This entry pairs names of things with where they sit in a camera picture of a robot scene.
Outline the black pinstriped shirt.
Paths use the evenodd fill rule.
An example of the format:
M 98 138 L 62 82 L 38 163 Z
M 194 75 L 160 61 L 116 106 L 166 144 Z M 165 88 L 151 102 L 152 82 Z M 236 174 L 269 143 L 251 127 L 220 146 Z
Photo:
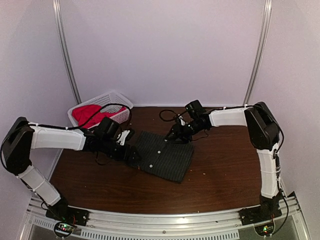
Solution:
M 140 133 L 134 146 L 141 159 L 130 162 L 130 167 L 176 183 L 183 181 L 194 153 L 191 143 L 169 142 L 147 131 Z

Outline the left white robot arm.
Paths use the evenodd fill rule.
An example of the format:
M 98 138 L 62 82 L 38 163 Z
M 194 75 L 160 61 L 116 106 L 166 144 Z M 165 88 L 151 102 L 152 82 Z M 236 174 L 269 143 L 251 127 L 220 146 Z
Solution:
M 72 218 L 63 195 L 44 177 L 30 160 L 31 150 L 68 149 L 103 153 L 108 158 L 128 165 L 142 158 L 137 148 L 128 143 L 133 129 L 117 133 L 120 124 L 105 117 L 95 127 L 83 128 L 44 125 L 19 117 L 0 145 L 0 161 L 5 170 L 16 176 L 36 193 L 61 222 Z

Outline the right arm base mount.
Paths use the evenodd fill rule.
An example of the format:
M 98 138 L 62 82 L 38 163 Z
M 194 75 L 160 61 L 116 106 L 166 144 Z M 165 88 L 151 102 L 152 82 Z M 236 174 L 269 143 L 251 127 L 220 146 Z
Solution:
M 283 200 L 286 212 L 283 222 L 276 227 L 275 218 L 283 215 L 279 204 L 280 200 Z M 289 218 L 289 205 L 284 192 L 280 190 L 273 198 L 266 198 L 261 195 L 260 205 L 242 208 L 238 211 L 238 214 L 243 226 L 253 224 L 255 233 L 266 239 L 275 236 L 283 228 Z

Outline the red garment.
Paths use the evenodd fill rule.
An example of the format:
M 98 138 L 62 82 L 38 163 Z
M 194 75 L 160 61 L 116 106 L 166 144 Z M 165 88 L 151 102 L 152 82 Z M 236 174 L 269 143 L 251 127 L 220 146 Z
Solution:
M 127 110 L 127 108 L 123 107 L 123 106 L 121 108 L 119 108 L 118 106 L 111 105 L 110 107 L 113 107 L 113 108 L 115 107 L 115 109 L 104 108 L 103 110 L 105 110 L 105 111 L 100 110 L 98 113 L 96 113 L 101 108 L 101 106 L 99 106 L 97 104 L 84 105 L 84 106 L 80 106 L 80 107 L 73 109 L 71 112 L 71 115 L 76 120 L 77 126 L 83 125 L 88 119 L 90 119 L 89 122 L 87 122 L 83 126 L 84 128 L 89 129 L 89 128 L 93 127 L 94 125 L 99 124 L 103 118 L 105 118 L 105 117 L 111 118 L 111 117 L 115 116 L 116 114 Z

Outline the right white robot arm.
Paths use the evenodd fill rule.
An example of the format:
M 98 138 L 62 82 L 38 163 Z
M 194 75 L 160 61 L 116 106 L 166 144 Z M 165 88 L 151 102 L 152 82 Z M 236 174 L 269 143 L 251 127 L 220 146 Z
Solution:
M 223 126 L 246 127 L 249 139 L 256 149 L 261 172 L 260 194 L 273 199 L 279 193 L 280 163 L 279 150 L 283 144 L 283 133 L 275 117 L 263 101 L 253 105 L 222 107 L 206 110 L 198 100 L 186 105 L 185 112 L 191 121 L 186 122 L 181 114 L 176 114 L 174 125 L 165 136 L 167 141 L 183 144 L 193 141 L 193 136 L 201 131 Z

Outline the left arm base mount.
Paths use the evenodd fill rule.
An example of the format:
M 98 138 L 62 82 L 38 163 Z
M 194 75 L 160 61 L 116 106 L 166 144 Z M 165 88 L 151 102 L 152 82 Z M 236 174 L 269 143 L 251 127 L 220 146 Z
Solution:
M 64 240 L 71 236 L 78 226 L 87 225 L 89 211 L 69 206 L 65 197 L 62 196 L 54 205 L 48 204 L 42 198 L 41 200 L 41 208 L 46 210 L 45 216 L 57 221 L 53 226 L 53 232 L 58 238 Z

